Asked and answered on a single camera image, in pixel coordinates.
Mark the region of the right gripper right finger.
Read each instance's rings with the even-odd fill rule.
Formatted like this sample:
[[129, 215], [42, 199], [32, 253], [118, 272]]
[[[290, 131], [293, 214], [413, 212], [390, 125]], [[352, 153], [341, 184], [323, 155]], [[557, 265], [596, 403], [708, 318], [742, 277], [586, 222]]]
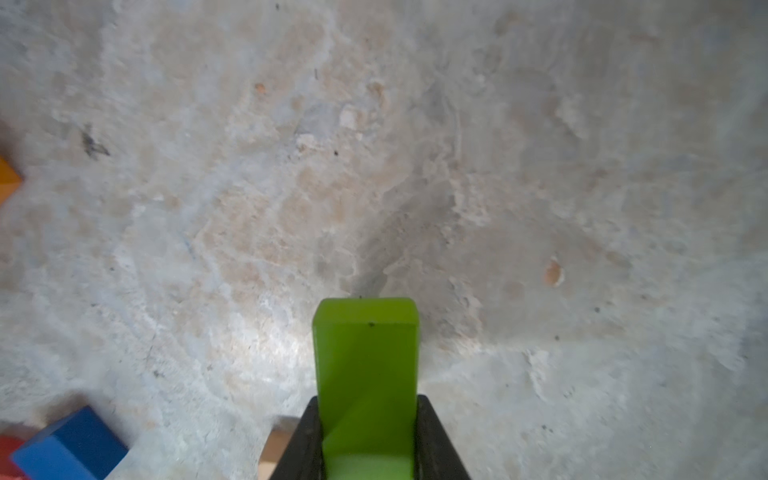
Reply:
[[458, 452], [426, 395], [417, 396], [415, 479], [470, 480]]

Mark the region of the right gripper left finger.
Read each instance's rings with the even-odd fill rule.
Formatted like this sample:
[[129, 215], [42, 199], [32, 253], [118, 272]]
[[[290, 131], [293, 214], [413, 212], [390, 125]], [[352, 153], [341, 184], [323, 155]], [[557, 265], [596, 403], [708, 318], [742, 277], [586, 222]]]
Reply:
[[312, 397], [270, 479], [325, 479], [318, 397]]

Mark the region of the natural wood block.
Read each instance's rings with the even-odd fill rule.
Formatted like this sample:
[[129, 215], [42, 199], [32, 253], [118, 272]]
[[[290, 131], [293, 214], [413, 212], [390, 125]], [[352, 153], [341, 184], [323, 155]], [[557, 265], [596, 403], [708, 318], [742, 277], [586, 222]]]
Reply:
[[299, 417], [281, 415], [274, 419], [258, 460], [258, 480], [269, 480], [300, 422]]

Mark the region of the green wood block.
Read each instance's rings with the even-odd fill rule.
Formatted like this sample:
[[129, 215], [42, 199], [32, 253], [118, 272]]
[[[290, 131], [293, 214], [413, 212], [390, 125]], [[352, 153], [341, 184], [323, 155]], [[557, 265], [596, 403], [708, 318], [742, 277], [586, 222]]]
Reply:
[[413, 478], [419, 357], [415, 302], [325, 299], [312, 328], [327, 478]]

